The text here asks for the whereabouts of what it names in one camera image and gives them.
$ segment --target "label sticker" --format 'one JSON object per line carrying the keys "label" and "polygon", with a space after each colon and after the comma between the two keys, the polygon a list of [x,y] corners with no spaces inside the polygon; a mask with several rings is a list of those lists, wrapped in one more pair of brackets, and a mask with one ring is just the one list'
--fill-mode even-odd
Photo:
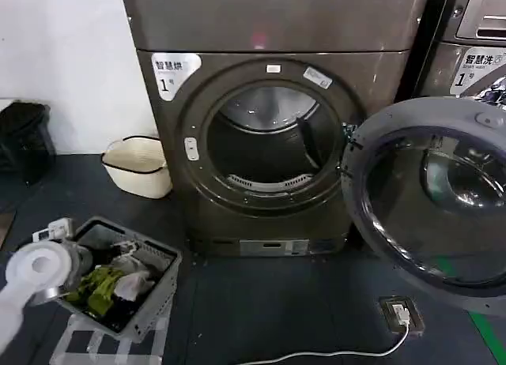
{"label": "label sticker", "polygon": [[198,161],[200,156],[198,155],[197,139],[195,137],[184,138],[184,150],[187,153],[187,157],[190,161]]}
{"label": "label sticker", "polygon": [[332,84],[332,80],[329,77],[321,74],[318,70],[313,69],[312,67],[308,67],[306,71],[304,71],[303,77],[326,90]]}
{"label": "label sticker", "polygon": [[153,71],[160,98],[170,102],[181,85],[202,65],[195,53],[153,53]]}
{"label": "label sticker", "polygon": [[280,73],[281,65],[267,65],[266,73]]}
{"label": "label sticker", "polygon": [[450,93],[460,95],[488,73],[506,63],[506,49],[502,47],[470,47],[451,83]]}

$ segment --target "door rim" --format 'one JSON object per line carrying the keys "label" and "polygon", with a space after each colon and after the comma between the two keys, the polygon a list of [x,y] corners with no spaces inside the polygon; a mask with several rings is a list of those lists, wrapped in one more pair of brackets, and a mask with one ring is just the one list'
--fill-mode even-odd
{"label": "door rim", "polygon": [[[273,63],[281,66],[280,73],[266,72],[266,66]],[[181,156],[184,170],[194,187],[207,194],[216,203],[237,212],[267,215],[273,212],[284,214],[305,209],[328,200],[338,192],[340,177],[334,173],[334,162],[338,162],[346,145],[344,136],[336,143],[340,148],[334,147],[330,159],[313,181],[286,195],[270,198],[244,193],[224,182],[218,176],[220,172],[213,166],[207,148],[207,131],[220,107],[234,95],[253,87],[280,86],[304,92],[330,111],[333,115],[330,118],[336,122],[336,127],[339,127],[338,124],[344,121],[346,116],[350,116],[354,122],[363,119],[364,108],[357,103],[355,95],[350,95],[349,88],[336,77],[332,77],[333,82],[328,89],[319,87],[303,77],[308,67],[321,71],[317,66],[306,62],[279,58],[256,59],[222,71],[197,90],[179,117],[180,129],[176,135],[176,151]],[[344,113],[338,111],[337,107],[340,105],[352,104],[355,104],[355,111]],[[199,161],[187,160],[183,146],[185,137],[198,139]]]}

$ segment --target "white wall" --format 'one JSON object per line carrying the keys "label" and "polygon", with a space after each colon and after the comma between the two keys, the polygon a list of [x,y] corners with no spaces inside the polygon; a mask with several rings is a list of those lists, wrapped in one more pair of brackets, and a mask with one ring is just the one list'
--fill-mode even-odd
{"label": "white wall", "polygon": [[0,0],[0,97],[49,103],[59,153],[156,133],[122,0]]}

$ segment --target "white cable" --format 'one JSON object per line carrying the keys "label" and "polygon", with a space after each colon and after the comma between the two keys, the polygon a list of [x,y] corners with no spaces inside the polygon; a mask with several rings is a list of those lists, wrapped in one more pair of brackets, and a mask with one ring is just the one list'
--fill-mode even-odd
{"label": "white cable", "polygon": [[399,340],[398,343],[396,345],[394,345],[392,348],[388,349],[385,352],[381,352],[381,353],[355,352],[355,351],[340,351],[340,352],[332,352],[332,353],[297,352],[297,353],[291,353],[289,355],[279,357],[278,359],[265,359],[263,361],[251,361],[250,363],[239,363],[237,365],[264,365],[266,363],[279,363],[281,361],[285,361],[286,359],[291,359],[292,357],[298,357],[298,356],[333,357],[333,356],[342,356],[342,355],[355,355],[355,356],[367,356],[367,357],[384,357],[384,356],[388,356],[391,353],[395,352],[398,349],[398,347],[400,347],[402,345],[402,343],[408,337],[408,333],[410,332],[409,320],[408,320],[408,322],[403,322],[403,325],[406,327],[406,331],[404,332],[404,335],[402,335],[401,340]]}

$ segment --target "dryer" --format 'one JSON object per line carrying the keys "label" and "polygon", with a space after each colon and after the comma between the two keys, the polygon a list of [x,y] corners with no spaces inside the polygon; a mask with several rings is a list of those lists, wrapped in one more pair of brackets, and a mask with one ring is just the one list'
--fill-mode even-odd
{"label": "dryer", "polygon": [[124,0],[192,248],[339,250],[340,162],[391,104],[425,0]]}
{"label": "dryer", "polygon": [[[388,105],[424,2],[125,0],[196,250],[333,251],[352,220],[411,284],[505,314],[504,111],[445,96]],[[257,160],[251,145],[272,167],[228,162]]]}

